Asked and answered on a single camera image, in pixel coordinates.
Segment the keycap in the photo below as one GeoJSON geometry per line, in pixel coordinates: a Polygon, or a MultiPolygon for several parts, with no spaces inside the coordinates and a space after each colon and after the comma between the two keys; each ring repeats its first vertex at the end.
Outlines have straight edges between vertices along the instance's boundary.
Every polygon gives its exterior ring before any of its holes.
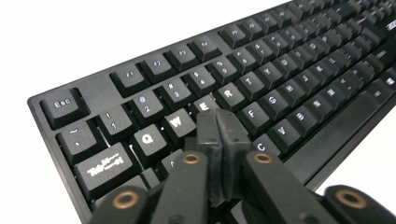
{"type": "Polygon", "coordinates": [[[140,166],[132,151],[126,145],[117,143],[80,162],[74,171],[89,202],[138,174],[140,166]]]}
{"type": "Polygon", "coordinates": [[[104,111],[96,118],[96,122],[110,145],[137,131],[137,121],[124,105],[116,105],[104,111]]]}
{"type": "Polygon", "coordinates": [[[152,83],[160,82],[176,74],[176,71],[161,53],[146,56],[140,66],[152,83]]]}
{"type": "Polygon", "coordinates": [[[184,108],[165,117],[162,126],[175,146],[184,144],[184,137],[192,135],[196,125],[184,108]]]}
{"type": "Polygon", "coordinates": [[[52,130],[90,114],[77,89],[54,91],[40,104],[52,130]]]}
{"type": "Polygon", "coordinates": [[[169,153],[169,144],[155,124],[138,131],[131,138],[134,153],[145,168],[169,153]]]}
{"type": "Polygon", "coordinates": [[[106,143],[91,120],[83,121],[57,135],[70,166],[106,148],[106,143]]]}
{"type": "Polygon", "coordinates": [[[149,81],[133,63],[117,68],[110,77],[124,98],[149,87],[149,81]]]}

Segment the white background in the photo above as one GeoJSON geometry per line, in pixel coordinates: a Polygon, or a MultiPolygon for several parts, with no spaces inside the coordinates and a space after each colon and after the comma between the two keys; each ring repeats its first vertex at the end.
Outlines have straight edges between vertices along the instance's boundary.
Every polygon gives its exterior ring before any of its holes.
{"type": "MultiPolygon", "coordinates": [[[[2,220],[79,223],[27,106],[30,96],[282,2],[2,1],[2,220]]],[[[394,127],[396,111],[325,184],[361,189],[396,214],[394,127]]]]}

